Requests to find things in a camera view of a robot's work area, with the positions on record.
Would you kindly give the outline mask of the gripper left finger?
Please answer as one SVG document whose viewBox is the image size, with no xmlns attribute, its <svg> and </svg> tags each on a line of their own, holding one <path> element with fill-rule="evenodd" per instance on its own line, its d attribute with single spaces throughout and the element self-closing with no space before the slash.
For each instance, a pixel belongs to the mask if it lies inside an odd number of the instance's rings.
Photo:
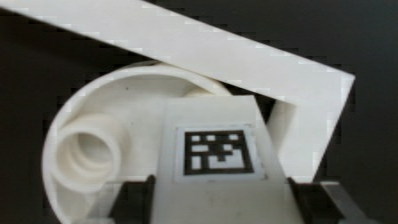
<svg viewBox="0 0 398 224">
<path fill-rule="evenodd" d="M 156 177 L 144 181 L 108 182 L 99 191 L 87 224 L 151 224 Z"/>
</svg>

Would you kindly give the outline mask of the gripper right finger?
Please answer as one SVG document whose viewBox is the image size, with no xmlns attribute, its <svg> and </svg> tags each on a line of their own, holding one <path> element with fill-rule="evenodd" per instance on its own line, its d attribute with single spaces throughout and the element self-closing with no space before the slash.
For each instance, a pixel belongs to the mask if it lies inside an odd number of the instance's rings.
<svg viewBox="0 0 398 224">
<path fill-rule="evenodd" d="M 305 224 L 380 224 L 336 181 L 298 183 L 288 179 L 288 183 Z"/>
</svg>

